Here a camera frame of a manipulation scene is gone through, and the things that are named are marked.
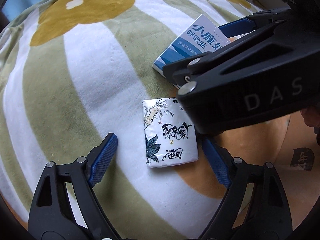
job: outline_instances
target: black printed logo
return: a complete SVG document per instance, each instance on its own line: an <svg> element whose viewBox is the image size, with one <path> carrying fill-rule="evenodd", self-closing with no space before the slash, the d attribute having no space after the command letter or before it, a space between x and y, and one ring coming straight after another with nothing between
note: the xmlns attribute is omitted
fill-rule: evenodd
<svg viewBox="0 0 320 240"><path fill-rule="evenodd" d="M173 149L167 150L167 154L165 156L163 156L161 161L164 161L164 159L168 158L168 159L179 159L181 160L181 155L182 155L183 149L179 148L176 149L175 151Z"/></svg>
<svg viewBox="0 0 320 240"><path fill-rule="evenodd" d="M297 170L311 171L315 155L309 148L297 148L293 150L293 157L290 167L297 167Z"/></svg>
<svg viewBox="0 0 320 240"><path fill-rule="evenodd" d="M173 126L170 123L164 124L162 128L164 139L188 139L188 129L192 126L191 124L187 125L185 122L179 127Z"/></svg>

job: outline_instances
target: yellow flower pattern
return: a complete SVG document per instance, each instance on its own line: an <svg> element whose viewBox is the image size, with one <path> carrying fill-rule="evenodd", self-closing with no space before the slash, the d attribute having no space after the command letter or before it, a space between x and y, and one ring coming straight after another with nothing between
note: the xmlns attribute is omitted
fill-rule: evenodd
<svg viewBox="0 0 320 240"><path fill-rule="evenodd" d="M39 17L30 46L42 45L78 24L113 19L131 8L135 0L58 0Z"/></svg>

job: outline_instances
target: metal screw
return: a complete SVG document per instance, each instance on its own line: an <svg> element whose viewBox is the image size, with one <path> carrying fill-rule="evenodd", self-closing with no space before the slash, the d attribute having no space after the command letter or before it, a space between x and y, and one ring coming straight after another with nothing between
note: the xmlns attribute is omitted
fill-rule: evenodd
<svg viewBox="0 0 320 240"><path fill-rule="evenodd" d="M77 162L79 162L79 163L83 163L85 161L85 157L79 157L78 159L77 159Z"/></svg>
<svg viewBox="0 0 320 240"><path fill-rule="evenodd" d="M47 166L48 168L51 168L53 165L54 165L54 162L48 162L46 166Z"/></svg>
<svg viewBox="0 0 320 240"><path fill-rule="evenodd" d="M242 162L242 159L239 158L239 157L235 157L235 158L233 159L233 161L234 161L235 163L237 163L237 164L240 164L240 163Z"/></svg>
<svg viewBox="0 0 320 240"><path fill-rule="evenodd" d="M179 90L178 90L178 95L183 96L186 95L187 93L190 93L193 89L195 89L197 86L196 81L190 81L187 84L184 84Z"/></svg>
<svg viewBox="0 0 320 240"><path fill-rule="evenodd" d="M273 168L273 164L272 163L266 163L266 167L271 169L271 168Z"/></svg>
<svg viewBox="0 0 320 240"><path fill-rule="evenodd" d="M188 66L191 66L191 65L193 65L193 64L198 63L198 62L199 62L199 60L200 60L200 58L196 58L196 59L194 59L193 61L191 61L191 62L188 64Z"/></svg>

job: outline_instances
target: fleece blanket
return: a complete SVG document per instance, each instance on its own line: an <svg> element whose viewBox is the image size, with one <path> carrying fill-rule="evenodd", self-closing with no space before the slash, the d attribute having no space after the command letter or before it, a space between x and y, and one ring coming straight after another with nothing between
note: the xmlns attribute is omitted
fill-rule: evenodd
<svg viewBox="0 0 320 240"><path fill-rule="evenodd" d="M42 0L14 19L0 34L0 191L20 221L27 226L48 161L73 162L113 132L118 150L94 191L119 234L142 240L197 238L225 188L200 145L197 162L147 168L142 101L175 97L177 90L152 64L200 14L219 26L259 6L256 0ZM311 170L301 163L292 166L292 136L282 149L289 119L227 131L217 141L249 163L278 161L284 178L286 172L315 178L317 161ZM312 132L303 121L298 124ZM295 149L303 144L316 156L316 146L309 145L314 141L297 138ZM279 159L281 151L286 157ZM293 210L303 209L296 211L298 225L320 187L310 179L304 183L312 194L298 194L293 178L284 181ZM67 188L76 221L85 226L72 186ZM248 185L235 225L251 192Z"/></svg>

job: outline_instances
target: person's hand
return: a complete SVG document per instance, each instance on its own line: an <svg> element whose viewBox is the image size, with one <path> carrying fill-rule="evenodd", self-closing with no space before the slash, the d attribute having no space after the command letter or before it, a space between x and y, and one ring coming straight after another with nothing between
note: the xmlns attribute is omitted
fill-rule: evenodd
<svg viewBox="0 0 320 240"><path fill-rule="evenodd" d="M320 110L315 106L300 110L304 123L310 127L320 127Z"/></svg>

